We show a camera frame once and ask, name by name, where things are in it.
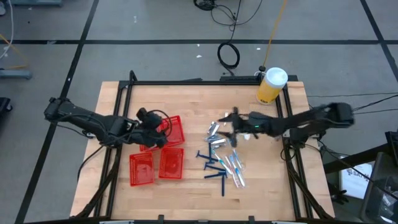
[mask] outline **black robotic arm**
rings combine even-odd
[[[239,114],[238,109],[234,107],[231,114],[218,121],[232,122],[232,133],[218,132],[229,138],[232,147],[237,145],[238,133],[253,134],[255,138],[258,138],[257,134],[276,137],[288,133],[291,144],[301,148],[310,136],[323,134],[329,128],[350,127],[354,124],[354,115],[347,103],[317,106],[288,118],[274,118],[255,111]]]
[[[137,112],[138,121],[122,116],[103,116],[75,106],[66,98],[51,98],[50,104],[44,111],[44,116],[50,122],[74,124],[94,134],[99,143],[107,147],[122,143],[163,147],[167,142],[166,131],[170,127],[158,132],[157,129],[162,124],[162,118],[153,111],[146,111],[145,108],[141,108]]]

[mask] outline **red basket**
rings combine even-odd
[[[162,149],[159,166],[160,179],[181,179],[184,149]]]
[[[171,134],[170,134],[170,129],[166,131],[166,135],[169,135],[169,136],[167,136],[167,143],[164,146],[165,148],[170,147],[170,146],[176,146],[178,144],[185,142],[180,116],[179,115],[172,116],[172,117],[170,117],[170,119],[172,121],[173,128],[172,128]],[[160,130],[165,130],[168,126],[169,126],[169,119],[165,118],[165,119],[163,119],[162,124],[159,127],[160,127]],[[147,152],[147,151],[152,151],[152,150],[156,150],[156,149],[159,149],[159,147],[154,147],[151,149],[144,145],[139,146],[139,150],[141,152]]]
[[[130,155],[130,185],[155,182],[154,160],[151,152]]]

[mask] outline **wooden table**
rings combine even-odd
[[[112,114],[118,82],[103,82],[96,112]],[[293,113],[308,110],[307,97],[302,82],[289,82],[289,95]],[[166,220],[294,220],[294,211],[285,162],[280,158],[282,142],[266,135],[258,140],[239,140],[237,152],[246,164],[244,178],[247,187],[237,189],[232,178],[226,179],[225,197],[221,196],[221,180],[204,179],[215,170],[203,170],[204,159],[196,158],[197,150],[207,154],[203,140],[212,121],[222,118],[233,106],[240,113],[258,111],[277,116],[275,103],[260,105],[255,97],[258,86],[133,86],[129,118],[137,110],[160,109],[169,116],[180,115],[185,133],[185,150],[182,180],[158,179],[160,151],[154,152],[155,183],[130,186],[129,155],[140,153],[139,146],[124,145],[119,167],[112,219],[156,220],[159,214]],[[221,125],[220,131],[229,131],[230,125]],[[307,144],[317,147],[315,140]],[[98,148],[97,140],[89,140],[85,157]],[[229,148],[218,149],[220,154],[231,153]],[[98,189],[104,161],[103,150],[83,168],[77,185],[71,215],[80,212]],[[320,153],[314,148],[301,150],[308,188],[330,215],[334,216]],[[305,207],[298,189],[302,217]],[[104,213],[108,193],[104,194],[101,213]]]

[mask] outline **yellow bottle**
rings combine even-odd
[[[287,83],[287,73],[281,68],[270,68],[262,79],[257,91],[257,101],[262,104],[272,103]]]

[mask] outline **power cord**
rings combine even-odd
[[[321,158],[322,158],[323,155],[324,155],[324,153],[322,153],[322,152],[323,152],[324,150],[327,150],[325,147],[322,148],[322,149],[324,149],[324,150],[320,150],[319,148],[317,148],[317,147],[315,147],[315,146],[312,146],[312,145],[310,145],[310,144],[307,144],[307,143],[304,143],[304,144],[305,144],[306,146],[310,146],[311,148],[313,148],[313,149],[319,151],[319,153],[321,154]],[[329,151],[329,153],[334,153],[334,154],[342,155],[342,156],[349,156],[349,155],[344,154],[344,153],[333,152],[333,151]]]
[[[257,14],[258,10],[259,10],[260,7],[261,7],[261,4],[262,4],[262,0],[260,0],[260,3],[259,3],[259,5],[258,5],[257,9],[254,11],[253,15],[252,15],[248,20],[246,20],[245,22],[242,22],[242,23],[237,23],[237,20],[238,20],[238,19],[237,19],[237,18],[235,17],[235,15],[232,13],[232,10],[231,10],[230,8],[224,6],[224,5],[214,4],[214,5],[213,5],[213,6],[214,6],[213,9],[218,9],[218,10],[221,10],[222,12],[224,12],[224,14],[226,14],[226,15],[233,21],[233,23],[231,23],[231,24],[225,24],[225,23],[222,23],[222,22],[218,22],[218,21],[214,18],[213,10],[210,11],[210,15],[211,15],[211,18],[213,19],[213,21],[214,21],[215,23],[219,24],[219,25],[231,27],[231,26],[233,26],[233,25],[236,24],[237,26],[240,26],[240,25],[243,25],[243,24],[248,23],[248,22]],[[226,8],[226,9],[231,13],[231,15],[228,15],[228,13],[225,12],[224,10],[220,9],[220,7]]]
[[[392,94],[392,93],[372,93],[372,94],[366,94],[366,95],[380,95],[380,94]],[[340,95],[340,96],[358,96],[358,95]],[[372,105],[376,105],[376,104],[378,104],[378,103],[381,103],[381,102],[383,102],[383,101],[386,101],[386,100],[389,100],[389,99],[391,99],[391,98],[394,98],[394,97],[397,97],[398,96],[398,94],[397,95],[394,95],[394,96],[389,96],[389,97],[387,97],[387,98],[384,98],[384,99],[381,99],[381,100],[377,100],[377,101],[375,101],[375,102],[372,102],[372,103],[369,103],[369,104],[366,104],[366,105],[364,105],[364,106],[359,106],[359,107],[357,107],[357,108],[353,108],[353,111],[358,111],[358,110],[361,110],[361,109],[363,109],[363,108],[367,108],[368,106],[372,106]],[[369,111],[369,112],[362,112],[362,113],[354,113],[354,114],[368,114],[368,113],[378,113],[378,112],[383,112],[383,111],[395,111],[395,110],[398,110],[398,108],[395,108],[395,109],[386,109],[386,110],[378,110],[378,111]]]
[[[233,44],[231,44],[231,41],[232,41],[232,39],[233,39],[233,37],[234,37],[234,34],[235,34],[236,21],[238,21],[238,16],[239,16],[240,8],[241,8],[241,3],[242,3],[242,0],[239,0],[238,11],[237,11],[237,13],[236,13],[236,20],[235,20],[235,22],[234,22],[234,28],[233,28],[233,30],[232,30],[231,38],[229,39],[229,41],[224,42],[224,43],[221,43],[220,46],[218,46],[218,49],[217,49],[217,57],[218,57],[218,60],[220,61],[220,64],[221,64],[225,69],[227,69],[227,71],[229,71],[229,73],[231,74],[231,76],[235,76],[235,74],[231,71],[231,69],[235,69],[235,68],[239,65],[239,62],[240,62],[240,60],[241,60],[241,54],[239,53],[238,48],[236,48]],[[225,63],[225,62],[223,61],[223,59],[221,58],[221,49],[222,49],[225,45],[230,46],[230,47],[234,50],[234,52],[235,52],[235,54],[236,54],[236,62],[235,62],[233,65],[228,65],[228,64]]]
[[[391,93],[360,93],[360,94],[349,94],[349,95],[327,95],[327,96],[318,96],[318,95],[308,95],[307,97],[342,97],[342,96],[373,96],[373,95],[390,95],[390,94],[398,94],[398,92]]]
[[[370,104],[367,104],[367,105],[364,105],[364,106],[360,106],[360,107],[354,108],[353,111],[358,111],[358,110],[361,110],[363,108],[367,108],[368,106],[372,106],[372,105],[381,103],[381,102],[383,102],[385,100],[388,100],[388,99],[391,99],[391,98],[394,98],[394,97],[397,97],[397,96],[398,96],[398,94],[394,95],[394,96],[390,96],[390,97],[384,98],[384,99],[381,99],[381,100],[378,100],[378,101],[375,101],[373,103],[370,103]]]
[[[80,165],[79,170],[77,172],[77,181],[79,181],[80,177],[80,172],[83,168],[83,166],[87,163],[88,160],[90,160],[93,156],[95,156],[104,146],[99,147],[96,151],[94,151],[91,155],[89,155]]]
[[[12,8],[11,0],[8,0],[8,2],[10,5],[10,13],[11,13],[11,39],[10,39],[10,43],[8,44],[7,48],[4,50],[4,52],[0,56],[0,59],[2,59],[7,54],[8,49],[11,47],[12,41],[14,40],[14,11]]]
[[[332,124],[336,124],[336,125],[350,125],[351,123],[348,123],[348,122],[336,122],[336,121],[332,121],[331,119],[328,119],[328,118],[323,118],[323,119],[319,119],[320,121],[322,121],[322,120],[324,120],[324,121],[327,121],[327,122],[330,122],[330,123],[332,123]]]
[[[57,124],[57,127],[60,127],[60,128],[65,128],[65,129],[68,129],[68,130],[74,131],[74,132],[76,132],[77,134],[79,134],[79,135],[81,135],[81,136],[83,136],[83,137],[89,138],[88,136],[84,135],[83,133],[79,132],[79,131],[78,131],[78,130],[76,130],[76,129],[69,128],[69,127],[67,127],[67,126],[64,126],[64,125],[61,125],[61,124]]]
[[[282,157],[284,151],[285,151],[285,149],[282,149],[281,152],[280,152],[280,159],[282,159],[283,161],[291,161],[296,156],[296,151],[294,151],[293,156],[289,160],[287,160],[286,158]]]
[[[395,195],[393,195],[392,193],[386,191],[385,189],[383,189],[382,187],[379,187],[373,180],[371,180],[369,177],[367,177],[366,175],[364,175],[362,172],[360,172],[359,170],[355,169],[353,166],[349,165],[348,163],[346,163],[345,161],[341,160],[339,157],[335,156],[333,153],[330,153],[328,147],[325,145],[325,143],[323,143],[321,140],[318,140],[319,143],[321,143],[323,145],[323,147],[326,149],[326,152],[329,153],[329,155],[331,155],[332,157],[334,157],[335,159],[337,159],[339,162],[341,162],[342,164],[344,164],[345,166],[355,170],[357,173],[361,174],[363,178],[365,178],[366,180],[368,180],[370,183],[374,184],[374,186],[376,186],[379,190],[381,190],[382,192],[384,192],[385,194],[388,194],[389,196],[391,196],[392,198],[398,200],[398,197],[396,197]]]
[[[379,110],[379,111],[360,112],[360,113],[354,113],[354,114],[368,114],[368,113],[378,113],[378,112],[394,111],[394,110],[398,110],[398,108],[396,108],[396,109]]]

